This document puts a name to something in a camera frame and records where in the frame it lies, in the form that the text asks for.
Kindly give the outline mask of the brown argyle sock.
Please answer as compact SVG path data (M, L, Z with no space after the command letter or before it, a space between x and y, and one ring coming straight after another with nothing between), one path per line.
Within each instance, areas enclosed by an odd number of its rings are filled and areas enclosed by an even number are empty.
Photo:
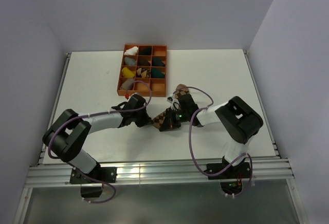
M190 94L189 88L184 84L179 84L176 86L175 91L170 96L174 96L176 99L178 99L179 97L186 95L186 94ZM160 128L160 125L163 123L165 114L166 114L166 109L163 112L161 112L160 114L158 114L153 119L153 126L155 128L157 128L158 130Z

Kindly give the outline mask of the tan sock with maroon cuff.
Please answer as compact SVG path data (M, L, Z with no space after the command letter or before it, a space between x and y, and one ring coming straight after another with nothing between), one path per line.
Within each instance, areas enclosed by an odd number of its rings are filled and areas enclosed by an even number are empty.
M134 87L134 78L127 78L122 81L119 89L120 90L132 90Z

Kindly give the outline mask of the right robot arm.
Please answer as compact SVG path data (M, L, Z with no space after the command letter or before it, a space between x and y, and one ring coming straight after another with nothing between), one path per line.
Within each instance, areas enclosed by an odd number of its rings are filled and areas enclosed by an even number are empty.
M228 102L217 106L199 108L190 94L176 99L168 98L172 104L161 116L159 131L166 132L179 129L183 122L190 122L188 142L190 155L197 169L207 177L215 178L223 175L226 178L235 177L243 165L250 141L263 126L263 119L244 100L235 96ZM222 157L220 170L207 169L203 171L198 165L192 148L192 127L204 127L209 124L221 123L231 137L229 147Z

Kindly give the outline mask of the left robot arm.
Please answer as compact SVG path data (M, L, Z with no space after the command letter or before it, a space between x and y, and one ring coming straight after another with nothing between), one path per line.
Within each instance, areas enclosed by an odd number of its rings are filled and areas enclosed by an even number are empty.
M72 165L82 172L87 182L95 182L100 176L99 163L82 149L89 134L110 129L122 128L135 123L137 127L152 124L147 114L148 102L140 94L135 93L108 111L89 115L80 115L67 109L56 119L44 134L42 141L49 153Z

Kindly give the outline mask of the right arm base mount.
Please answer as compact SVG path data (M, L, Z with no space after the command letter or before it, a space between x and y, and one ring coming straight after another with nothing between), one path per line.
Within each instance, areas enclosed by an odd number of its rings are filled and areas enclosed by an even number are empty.
M208 163L206 165L206 170L204 171L207 174L216 174L219 171L223 170L225 167L224 163ZM250 177L251 169L248 162L242 162L237 166L231 166L223 173L217 176L208 177L209 180L226 180L226 179L247 179Z

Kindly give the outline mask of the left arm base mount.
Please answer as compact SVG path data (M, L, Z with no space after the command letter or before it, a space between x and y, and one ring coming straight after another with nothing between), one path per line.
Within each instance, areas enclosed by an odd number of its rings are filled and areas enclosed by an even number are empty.
M104 203L112 200L116 195L116 189L112 183L116 182L116 167L98 167L89 174L81 172L77 168L73 168L69 183L80 185L80 195L85 201L91 203ZM112 195L105 200L96 200L103 193L105 186L112 189Z

